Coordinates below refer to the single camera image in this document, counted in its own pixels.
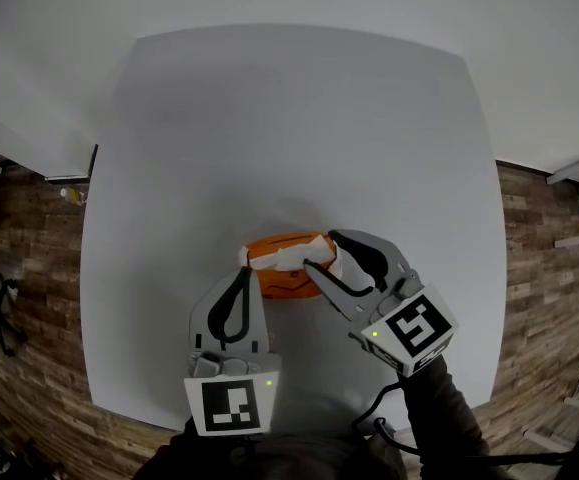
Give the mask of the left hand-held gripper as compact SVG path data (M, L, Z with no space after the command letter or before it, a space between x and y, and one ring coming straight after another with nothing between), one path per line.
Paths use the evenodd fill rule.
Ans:
M196 303L189 321L190 347L197 351L264 353L269 339L258 275L236 269ZM203 437L247 436L271 430L281 359L275 354L193 356L184 380L196 430Z

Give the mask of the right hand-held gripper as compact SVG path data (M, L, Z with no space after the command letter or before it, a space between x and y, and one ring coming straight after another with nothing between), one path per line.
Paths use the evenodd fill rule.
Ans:
M375 285L350 288L320 264L304 271L350 324L361 348L403 377L411 377L448 347L458 323L438 289L422 283L392 242L359 230L328 232Z

